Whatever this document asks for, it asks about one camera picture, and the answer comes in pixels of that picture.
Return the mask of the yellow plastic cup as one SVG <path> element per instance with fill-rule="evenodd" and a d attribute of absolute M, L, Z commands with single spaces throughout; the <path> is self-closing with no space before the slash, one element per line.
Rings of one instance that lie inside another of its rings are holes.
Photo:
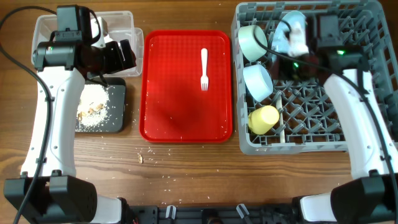
<path fill-rule="evenodd" d="M 248 127 L 254 134 L 265 134 L 279 121 L 279 118 L 279 111 L 275 107 L 263 106 L 249 114 Z"/>

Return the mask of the light blue bowl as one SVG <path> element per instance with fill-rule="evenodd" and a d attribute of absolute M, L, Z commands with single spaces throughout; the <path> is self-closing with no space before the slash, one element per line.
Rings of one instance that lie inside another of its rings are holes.
<path fill-rule="evenodd" d="M 258 102 L 265 100 L 273 92 L 273 83 L 269 72 L 261 64 L 243 69 L 244 82 L 251 96 Z"/>

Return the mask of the white plastic fork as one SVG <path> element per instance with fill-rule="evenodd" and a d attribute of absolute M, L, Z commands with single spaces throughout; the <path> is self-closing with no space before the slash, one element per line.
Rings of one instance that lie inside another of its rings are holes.
<path fill-rule="evenodd" d="M 207 65 L 208 65 L 208 50 L 206 48 L 203 48 L 203 49 L 201 49 L 202 75 L 200 78 L 202 91 L 208 90 L 209 78 L 207 76 Z"/>

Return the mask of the white plastic spoon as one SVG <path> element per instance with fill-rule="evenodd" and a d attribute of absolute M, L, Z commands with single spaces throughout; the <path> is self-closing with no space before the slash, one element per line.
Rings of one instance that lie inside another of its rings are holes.
<path fill-rule="evenodd" d="M 283 106 L 282 106 L 282 97 L 279 96 L 276 101 L 276 108 L 279 112 L 279 127 L 277 131 L 279 132 L 280 143 L 285 143 L 285 124 L 283 119 Z"/>

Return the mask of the light blue plate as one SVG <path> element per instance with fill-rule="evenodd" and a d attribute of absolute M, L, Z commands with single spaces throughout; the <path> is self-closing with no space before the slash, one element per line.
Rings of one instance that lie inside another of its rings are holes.
<path fill-rule="evenodd" d="M 306 28 L 306 17 L 299 11 L 288 12 L 275 29 L 271 49 L 281 54 L 287 54 L 289 51 L 289 34 L 294 22 L 301 23 L 301 26 Z"/>

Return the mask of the mint green bowl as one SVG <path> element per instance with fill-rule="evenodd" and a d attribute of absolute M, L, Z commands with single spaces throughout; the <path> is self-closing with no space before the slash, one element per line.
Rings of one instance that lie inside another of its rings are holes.
<path fill-rule="evenodd" d="M 241 27 L 238 31 L 238 42 L 243 55 L 250 62 L 260 59 L 266 54 L 256 39 L 264 46 L 267 46 L 267 39 L 264 31 L 257 25 Z"/>

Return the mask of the food scraps and rice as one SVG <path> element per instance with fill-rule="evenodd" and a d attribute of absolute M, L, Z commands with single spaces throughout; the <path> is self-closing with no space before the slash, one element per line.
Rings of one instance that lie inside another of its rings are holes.
<path fill-rule="evenodd" d="M 94 128 L 108 116 L 109 94 L 102 85 L 85 85 L 78 104 L 76 118 L 79 126 Z"/>

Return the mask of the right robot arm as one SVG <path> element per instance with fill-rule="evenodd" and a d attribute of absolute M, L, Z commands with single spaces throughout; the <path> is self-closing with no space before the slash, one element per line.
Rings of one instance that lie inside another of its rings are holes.
<path fill-rule="evenodd" d="M 274 39 L 280 78 L 323 86 L 338 115 L 351 163 L 352 181 L 331 192 L 304 196 L 300 213 L 308 222 L 376 223 L 397 220 L 397 149 L 374 94 L 363 49 L 346 45 L 335 14 L 288 12 Z"/>

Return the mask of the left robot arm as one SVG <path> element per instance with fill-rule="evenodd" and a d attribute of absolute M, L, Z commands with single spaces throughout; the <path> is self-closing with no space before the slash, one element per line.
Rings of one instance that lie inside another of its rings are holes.
<path fill-rule="evenodd" d="M 76 113 L 88 80 L 106 85 L 104 76 L 136 66 L 127 40 L 97 47 L 98 21 L 93 10 L 78 5 L 55 10 L 57 29 L 33 53 L 30 74 L 37 80 L 34 129 L 21 174 L 4 183 L 4 196 L 16 208 L 14 222 L 138 223 L 124 198 L 97 194 L 95 186 L 76 177 Z"/>

